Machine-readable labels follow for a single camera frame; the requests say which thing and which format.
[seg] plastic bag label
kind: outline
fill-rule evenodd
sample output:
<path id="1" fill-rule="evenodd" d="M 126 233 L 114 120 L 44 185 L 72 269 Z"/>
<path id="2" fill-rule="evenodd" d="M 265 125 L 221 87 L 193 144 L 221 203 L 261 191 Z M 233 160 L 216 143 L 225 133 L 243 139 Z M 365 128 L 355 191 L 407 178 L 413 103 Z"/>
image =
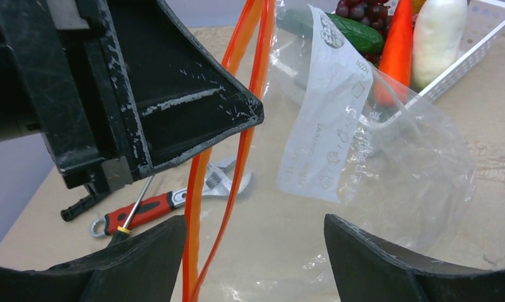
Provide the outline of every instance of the plastic bag label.
<path id="1" fill-rule="evenodd" d="M 373 84 L 369 63 L 320 9 L 314 21 L 304 101 L 284 149 L 278 188 L 339 202 L 338 182 Z"/>

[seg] white plastic basket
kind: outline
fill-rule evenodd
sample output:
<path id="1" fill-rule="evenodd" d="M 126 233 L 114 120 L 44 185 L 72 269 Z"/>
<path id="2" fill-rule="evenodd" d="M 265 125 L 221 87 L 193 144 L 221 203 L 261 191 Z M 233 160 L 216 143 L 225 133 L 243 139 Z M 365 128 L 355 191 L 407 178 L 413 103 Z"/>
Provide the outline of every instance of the white plastic basket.
<path id="1" fill-rule="evenodd" d="M 390 14 L 397 5 L 390 0 Z M 460 44 L 457 61 L 420 93 L 433 103 L 488 53 L 498 34 L 505 28 L 505 2 L 498 0 L 471 0 L 468 18 Z"/>

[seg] red grapes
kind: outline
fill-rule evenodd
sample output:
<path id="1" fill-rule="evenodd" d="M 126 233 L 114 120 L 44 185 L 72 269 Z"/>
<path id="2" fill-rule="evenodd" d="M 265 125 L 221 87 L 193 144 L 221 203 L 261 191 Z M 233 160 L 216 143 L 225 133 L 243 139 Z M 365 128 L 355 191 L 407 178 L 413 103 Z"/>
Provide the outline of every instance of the red grapes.
<path id="1" fill-rule="evenodd" d="M 358 21 L 376 29 L 384 39 L 388 36 L 392 17 L 389 16 L 389 0 L 340 0 L 336 7 L 336 15 Z M 380 61 L 380 54 L 363 53 L 373 64 Z"/>

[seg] clear plastic bag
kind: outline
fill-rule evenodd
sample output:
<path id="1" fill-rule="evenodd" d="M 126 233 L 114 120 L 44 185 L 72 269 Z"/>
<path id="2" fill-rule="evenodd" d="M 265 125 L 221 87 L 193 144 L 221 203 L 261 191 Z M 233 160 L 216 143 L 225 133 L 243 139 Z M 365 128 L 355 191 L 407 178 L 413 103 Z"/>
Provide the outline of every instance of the clear plastic bag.
<path id="1" fill-rule="evenodd" d="M 247 161 L 252 181 L 199 301 L 339 301 L 325 214 L 429 254 L 454 234 L 474 194 L 475 166 L 453 122 L 370 65 L 321 10 L 278 1 L 277 17 L 289 9 L 303 18 L 294 30 L 277 23 L 266 119 Z M 313 31 L 296 35 L 304 25 Z M 382 97 L 397 106 L 376 105 Z M 234 155 L 226 143 L 236 141 L 216 146 L 212 159 Z M 222 215 L 212 209 L 201 221 L 204 247 Z"/>

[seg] black plastic housing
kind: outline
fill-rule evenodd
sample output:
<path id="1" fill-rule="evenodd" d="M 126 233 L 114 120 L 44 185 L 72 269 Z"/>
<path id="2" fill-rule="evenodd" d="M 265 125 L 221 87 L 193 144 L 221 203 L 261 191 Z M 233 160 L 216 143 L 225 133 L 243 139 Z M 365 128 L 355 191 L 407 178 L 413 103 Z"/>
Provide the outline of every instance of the black plastic housing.
<path id="1" fill-rule="evenodd" d="M 41 132 L 68 188 L 116 191 L 263 121 L 165 1 L 76 4 L 87 29 L 0 0 L 0 141 Z"/>
<path id="2" fill-rule="evenodd" d="M 505 269 L 426 257 L 332 214 L 325 216 L 324 235 L 340 301 L 505 302 Z"/>
<path id="3" fill-rule="evenodd" d="M 0 302 L 167 302 L 185 243 L 186 219 L 179 215 L 46 271 L 0 267 Z M 89 282 L 96 274 L 98 280 Z"/>

